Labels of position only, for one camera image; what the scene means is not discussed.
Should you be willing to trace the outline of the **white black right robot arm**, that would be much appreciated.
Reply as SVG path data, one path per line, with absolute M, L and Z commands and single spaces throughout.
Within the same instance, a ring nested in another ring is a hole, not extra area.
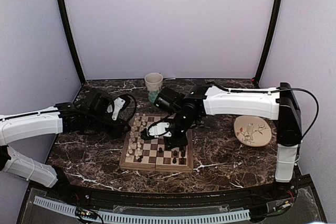
M 286 82 L 267 89 L 224 88 L 208 82 L 195 85 L 187 94 L 165 87 L 155 105 L 176 114 L 170 126 L 173 140 L 180 138 L 195 121 L 207 115 L 247 115 L 277 121 L 276 182 L 268 187 L 268 195 L 278 200 L 288 191 L 287 183 L 292 179 L 298 150 L 306 135 L 302 130 L 295 91 Z

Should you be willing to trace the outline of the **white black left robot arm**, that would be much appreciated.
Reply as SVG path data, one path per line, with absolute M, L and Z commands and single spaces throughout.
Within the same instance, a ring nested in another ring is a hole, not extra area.
M 14 150 L 10 143 L 49 134 L 124 129 L 127 123 L 119 118 L 124 108 L 123 102 L 118 101 L 93 110 L 58 103 L 39 111 L 1 116 L 1 171 L 53 188 L 61 200 L 71 200 L 74 189 L 68 185 L 61 168 L 29 158 Z

